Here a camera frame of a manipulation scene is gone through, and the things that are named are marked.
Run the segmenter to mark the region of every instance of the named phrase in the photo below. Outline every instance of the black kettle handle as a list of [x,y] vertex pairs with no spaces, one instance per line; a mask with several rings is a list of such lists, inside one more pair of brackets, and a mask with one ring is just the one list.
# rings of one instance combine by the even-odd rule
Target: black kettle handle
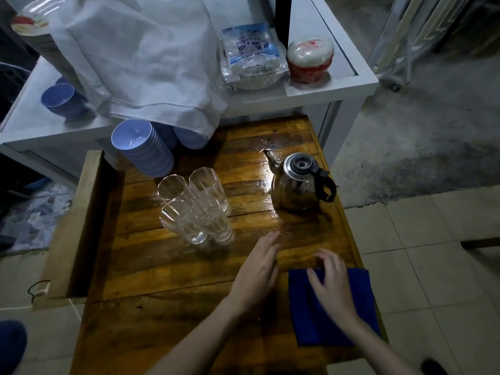
[[[333,179],[328,176],[330,173],[317,166],[312,168],[310,173],[312,173],[315,179],[316,197],[326,202],[332,202],[337,194],[337,186]],[[324,191],[325,187],[330,190],[331,195]]]

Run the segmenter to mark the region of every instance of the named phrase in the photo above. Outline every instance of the forearm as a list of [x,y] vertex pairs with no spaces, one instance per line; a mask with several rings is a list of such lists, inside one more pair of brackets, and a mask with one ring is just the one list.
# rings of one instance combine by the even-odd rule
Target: forearm
[[378,375],[422,375],[360,318],[339,326]]
[[177,346],[159,360],[147,375],[202,375],[208,372],[224,342],[241,317],[225,298]]

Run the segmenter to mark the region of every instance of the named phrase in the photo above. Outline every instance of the kettle lid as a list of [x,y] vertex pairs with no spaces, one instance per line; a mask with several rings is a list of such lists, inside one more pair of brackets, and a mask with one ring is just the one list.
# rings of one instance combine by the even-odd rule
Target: kettle lid
[[297,152],[288,156],[283,163],[286,175],[298,181],[311,179],[311,173],[317,168],[319,168],[319,165],[316,159],[303,152]]

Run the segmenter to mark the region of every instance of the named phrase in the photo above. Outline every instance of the kettle spout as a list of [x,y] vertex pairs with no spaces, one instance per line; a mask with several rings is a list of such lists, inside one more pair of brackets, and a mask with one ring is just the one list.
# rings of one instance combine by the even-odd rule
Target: kettle spout
[[271,154],[272,150],[269,150],[269,149],[264,149],[262,150],[263,153],[266,155],[267,157],[267,161],[269,162],[269,168],[271,170],[272,173],[276,173],[276,171],[278,171],[279,167],[281,166],[281,162],[277,161]]

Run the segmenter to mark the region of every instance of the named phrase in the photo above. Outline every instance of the wooden tabletop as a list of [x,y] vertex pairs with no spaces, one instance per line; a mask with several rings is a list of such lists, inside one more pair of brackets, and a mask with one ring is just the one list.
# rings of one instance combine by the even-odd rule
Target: wooden tabletop
[[338,196],[299,213],[273,206],[264,148],[278,158],[306,152],[327,168],[305,116],[221,128],[203,150],[174,153],[172,173],[187,179],[207,166],[218,174],[235,232],[225,245],[190,246],[163,228],[160,179],[120,163],[125,171],[109,195],[72,373],[143,373],[211,313],[258,238],[276,229],[284,248],[276,289],[234,332],[211,373],[323,373],[326,364],[359,357],[355,347],[297,347],[287,271],[317,266],[318,247],[337,252],[347,266],[362,264]]

